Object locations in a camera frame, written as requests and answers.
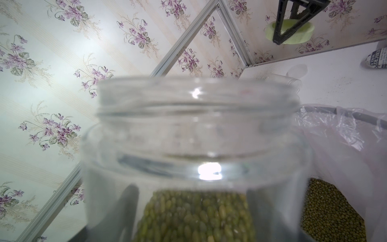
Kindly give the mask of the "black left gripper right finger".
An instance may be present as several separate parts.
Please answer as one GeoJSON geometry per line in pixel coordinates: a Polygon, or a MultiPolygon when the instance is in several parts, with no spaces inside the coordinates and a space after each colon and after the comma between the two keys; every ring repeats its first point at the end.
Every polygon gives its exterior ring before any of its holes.
{"type": "Polygon", "coordinates": [[[282,214],[257,190],[247,190],[247,203],[252,217],[254,242],[310,242],[301,228],[291,228],[282,214]]]}

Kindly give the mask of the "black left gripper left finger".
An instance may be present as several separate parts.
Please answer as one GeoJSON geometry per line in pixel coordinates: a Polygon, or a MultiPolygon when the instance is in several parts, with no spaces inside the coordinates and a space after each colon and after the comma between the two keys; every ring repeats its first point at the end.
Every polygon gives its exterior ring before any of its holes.
{"type": "Polygon", "coordinates": [[[131,242],[139,201],[139,188],[129,185],[96,226],[82,228],[70,242],[131,242]]]}

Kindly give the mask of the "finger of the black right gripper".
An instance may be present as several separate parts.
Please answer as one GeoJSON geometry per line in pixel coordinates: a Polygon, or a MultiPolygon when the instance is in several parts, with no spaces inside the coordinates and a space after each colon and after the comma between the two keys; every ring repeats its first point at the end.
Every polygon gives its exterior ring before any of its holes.
{"type": "MultiPolygon", "coordinates": [[[[317,14],[324,10],[331,2],[330,1],[291,1],[290,17],[288,19],[298,20],[298,26],[302,26],[306,22],[310,22],[317,14]]],[[[276,31],[281,30],[282,22],[286,20],[285,12],[288,1],[279,1],[276,31]]]]}

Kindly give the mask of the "light green jar lid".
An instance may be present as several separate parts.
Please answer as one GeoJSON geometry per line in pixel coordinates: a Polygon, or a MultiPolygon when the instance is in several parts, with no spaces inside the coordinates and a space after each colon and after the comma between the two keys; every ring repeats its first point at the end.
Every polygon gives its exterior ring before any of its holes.
{"type": "Polygon", "coordinates": [[[276,45],[295,45],[309,41],[315,26],[310,22],[298,26],[298,22],[298,20],[286,19],[282,22],[281,30],[276,31],[277,22],[274,21],[265,28],[266,38],[276,45]]]}

